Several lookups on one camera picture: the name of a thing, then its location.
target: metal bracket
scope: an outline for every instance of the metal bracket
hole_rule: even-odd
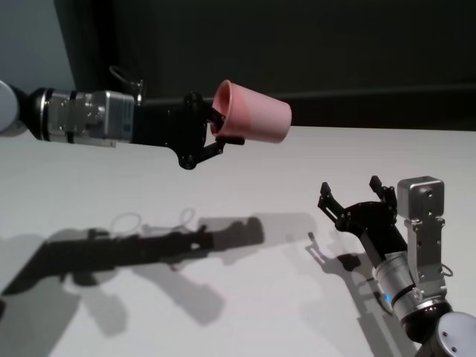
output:
[[[443,181],[423,176],[401,180],[397,187],[398,213],[408,229],[408,265],[420,299],[446,295],[441,263]]]

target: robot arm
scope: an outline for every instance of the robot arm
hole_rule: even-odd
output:
[[[18,135],[26,126],[41,141],[101,147],[115,147],[117,142],[168,147],[187,170],[221,154],[225,144],[243,145],[246,139],[240,133],[217,135],[215,143],[205,146],[208,124],[216,132],[227,118],[194,92],[181,102],[143,100],[140,90],[135,97],[116,91],[54,89],[38,89],[26,95],[0,81],[0,104],[0,136]],[[289,110],[284,136],[290,113]],[[270,119],[272,122],[270,117],[264,120],[268,127]]]
[[[422,344],[417,356],[471,356],[476,318],[452,312],[441,263],[444,184],[432,177],[410,178],[393,187],[377,176],[370,187],[380,202],[343,208],[324,182],[318,207],[339,231],[356,235],[376,270],[385,300],[407,336]],[[405,218],[408,244],[395,226]]]

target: dark background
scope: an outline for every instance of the dark background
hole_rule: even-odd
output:
[[[78,90],[212,96],[228,78],[294,125],[476,130],[476,1],[54,0]]]

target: white table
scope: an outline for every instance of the white table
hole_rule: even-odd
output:
[[[328,181],[336,199],[351,205],[376,200],[368,187],[373,174],[386,185],[421,175],[442,179],[443,261],[454,271],[448,299],[455,310],[476,315],[475,152],[472,132],[293,127],[281,145],[228,146],[189,172],[168,149],[48,144],[28,133],[2,138],[2,289],[43,240],[71,239],[88,228],[125,234],[135,226],[185,223],[196,230],[206,223],[218,230],[257,217],[265,242],[175,270],[160,263],[96,273],[98,286],[78,286],[71,277],[41,280],[3,297],[0,356],[410,353],[365,282],[368,261],[350,272],[336,259],[364,250],[319,211],[318,190]],[[309,232],[326,259],[306,250]]]

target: pink cup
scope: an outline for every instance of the pink cup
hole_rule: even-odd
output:
[[[213,107],[224,115],[223,127],[212,126],[217,137],[239,137],[248,140],[280,143],[291,126],[288,103],[257,93],[229,80],[218,87]]]

